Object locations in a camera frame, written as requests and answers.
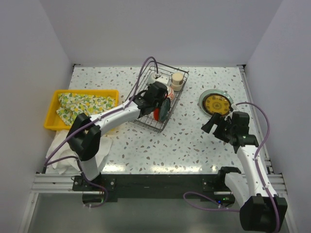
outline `plate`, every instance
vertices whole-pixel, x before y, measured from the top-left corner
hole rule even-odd
[[[232,103],[233,99],[229,94],[218,89],[206,90],[199,98],[200,108],[204,113],[210,116],[215,112],[220,113],[223,116],[227,115]]]

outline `yellow plate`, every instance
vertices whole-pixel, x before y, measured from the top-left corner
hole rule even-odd
[[[119,91],[118,90],[56,90],[50,103],[48,114],[45,118],[44,128],[49,130],[69,130],[71,126],[65,125],[56,110],[60,107],[58,101],[58,94],[61,93],[76,93],[96,96],[110,96],[116,100],[116,106],[118,106]]]
[[[208,115],[220,113],[225,116],[229,113],[232,103],[232,98],[226,92],[218,89],[204,91],[199,99],[200,108]]]

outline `terrazzo surface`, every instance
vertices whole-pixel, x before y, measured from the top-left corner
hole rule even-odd
[[[117,89],[125,101],[140,67],[75,67],[69,89]],[[237,67],[180,67],[188,81],[171,119],[162,133],[131,122],[107,136],[113,139],[102,173],[115,174],[212,174],[222,166],[243,167],[230,144],[201,130],[209,120],[200,109],[201,93],[217,88],[228,92],[235,103],[246,101],[246,91]],[[251,116],[250,133],[256,128],[249,106],[239,110]]]

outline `yellow floral cloth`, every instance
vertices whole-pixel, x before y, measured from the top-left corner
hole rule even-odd
[[[60,107],[56,110],[66,125],[72,125],[77,115],[85,113],[87,116],[105,112],[116,105],[111,97],[61,93],[58,94]]]

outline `black base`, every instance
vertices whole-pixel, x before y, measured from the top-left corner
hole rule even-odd
[[[218,175],[101,175],[97,184],[104,186],[108,192],[108,201],[117,202],[119,198],[144,199],[182,199],[188,191],[204,194],[221,204],[234,203],[231,194],[215,195],[214,192],[230,190],[226,186],[215,183]],[[88,185],[81,176],[74,177],[73,191],[99,191],[98,188]],[[98,202],[94,195],[85,195],[84,200]],[[199,196],[189,195],[190,199],[201,199]]]

